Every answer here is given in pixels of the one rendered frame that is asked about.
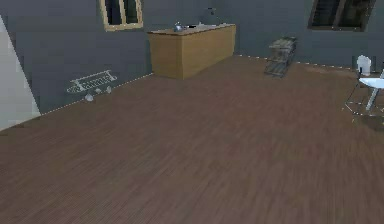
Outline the light wood kitchen counter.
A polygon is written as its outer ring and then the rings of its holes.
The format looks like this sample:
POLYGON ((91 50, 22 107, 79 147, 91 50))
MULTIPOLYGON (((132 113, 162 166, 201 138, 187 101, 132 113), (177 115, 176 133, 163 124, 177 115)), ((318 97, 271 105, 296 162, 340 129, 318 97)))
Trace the light wood kitchen counter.
POLYGON ((172 29, 148 33, 153 73, 186 79, 231 57, 235 48, 235 24, 197 25, 181 32, 172 29))

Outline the dark slatted shelf rack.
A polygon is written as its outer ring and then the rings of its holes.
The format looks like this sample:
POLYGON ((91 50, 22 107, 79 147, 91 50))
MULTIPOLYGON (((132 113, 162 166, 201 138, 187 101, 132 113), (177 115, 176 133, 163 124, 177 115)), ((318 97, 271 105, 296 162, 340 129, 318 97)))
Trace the dark slatted shelf rack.
POLYGON ((284 77, 295 55, 296 37, 281 37, 269 45, 271 50, 264 70, 265 74, 284 77))

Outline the light wood framed window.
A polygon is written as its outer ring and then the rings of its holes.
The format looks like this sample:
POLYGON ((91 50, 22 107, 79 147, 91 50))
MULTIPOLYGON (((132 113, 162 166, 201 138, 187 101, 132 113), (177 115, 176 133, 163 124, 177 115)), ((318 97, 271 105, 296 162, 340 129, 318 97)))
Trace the light wood framed window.
POLYGON ((143 27, 142 0, 98 0, 106 32, 143 27))

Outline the dark framed window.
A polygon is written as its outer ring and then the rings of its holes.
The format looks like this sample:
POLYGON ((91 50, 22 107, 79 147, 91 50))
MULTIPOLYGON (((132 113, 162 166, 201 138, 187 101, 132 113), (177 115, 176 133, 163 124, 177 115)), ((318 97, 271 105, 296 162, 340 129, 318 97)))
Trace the dark framed window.
POLYGON ((307 28, 364 32, 376 0, 314 0, 307 28))

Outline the white jug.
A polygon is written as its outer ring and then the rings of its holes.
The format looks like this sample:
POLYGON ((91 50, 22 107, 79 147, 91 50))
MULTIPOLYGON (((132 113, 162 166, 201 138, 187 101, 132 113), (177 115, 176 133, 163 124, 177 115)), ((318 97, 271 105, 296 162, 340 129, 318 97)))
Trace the white jug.
POLYGON ((357 69, 361 75, 369 76, 371 71, 371 59, 367 56, 360 55, 357 57, 357 69))

